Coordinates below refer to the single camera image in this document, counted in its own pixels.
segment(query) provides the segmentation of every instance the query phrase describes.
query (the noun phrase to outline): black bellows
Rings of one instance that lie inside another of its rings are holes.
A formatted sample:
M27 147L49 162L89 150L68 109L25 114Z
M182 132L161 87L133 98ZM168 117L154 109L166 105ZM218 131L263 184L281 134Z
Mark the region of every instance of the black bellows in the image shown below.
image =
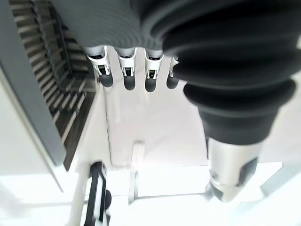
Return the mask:
M179 58L175 77L187 81L206 137L237 145L267 137L301 68L300 3L166 0L140 13L143 32Z

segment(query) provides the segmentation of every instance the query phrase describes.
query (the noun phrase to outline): slotted rack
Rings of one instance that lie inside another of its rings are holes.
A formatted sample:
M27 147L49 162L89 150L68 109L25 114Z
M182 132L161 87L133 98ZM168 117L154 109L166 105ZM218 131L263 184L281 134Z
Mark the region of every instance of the slotted rack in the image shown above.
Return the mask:
M47 1L11 0L32 71L66 148L68 170L96 92L87 56Z

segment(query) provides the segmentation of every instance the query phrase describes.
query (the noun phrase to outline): white panel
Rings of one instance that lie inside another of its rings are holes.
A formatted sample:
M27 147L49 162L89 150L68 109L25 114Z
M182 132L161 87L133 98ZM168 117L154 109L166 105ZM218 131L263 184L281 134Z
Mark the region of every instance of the white panel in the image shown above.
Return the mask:
M170 58L164 57L153 93L144 88L144 57L136 56L136 87L124 88L117 54L109 49L114 77L105 89L112 164L131 165L133 145L145 143L144 165L206 165L205 138L198 109L183 95L184 82L174 90L166 87Z

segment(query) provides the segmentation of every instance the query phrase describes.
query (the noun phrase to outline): black handle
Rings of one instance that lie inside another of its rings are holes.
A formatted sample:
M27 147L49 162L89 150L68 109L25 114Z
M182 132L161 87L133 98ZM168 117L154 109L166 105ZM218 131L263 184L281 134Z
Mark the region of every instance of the black handle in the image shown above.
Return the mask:
M106 225L105 222L105 194L106 194L106 169L102 162L91 166L92 176L87 215L84 226Z

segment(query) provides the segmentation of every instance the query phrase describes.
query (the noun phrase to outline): gray frame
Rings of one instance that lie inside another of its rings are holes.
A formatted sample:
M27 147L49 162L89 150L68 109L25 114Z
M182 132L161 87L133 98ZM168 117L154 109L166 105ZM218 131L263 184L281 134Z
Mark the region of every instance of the gray frame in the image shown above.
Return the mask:
M0 1L0 66L54 165L66 157L19 36L8 0Z

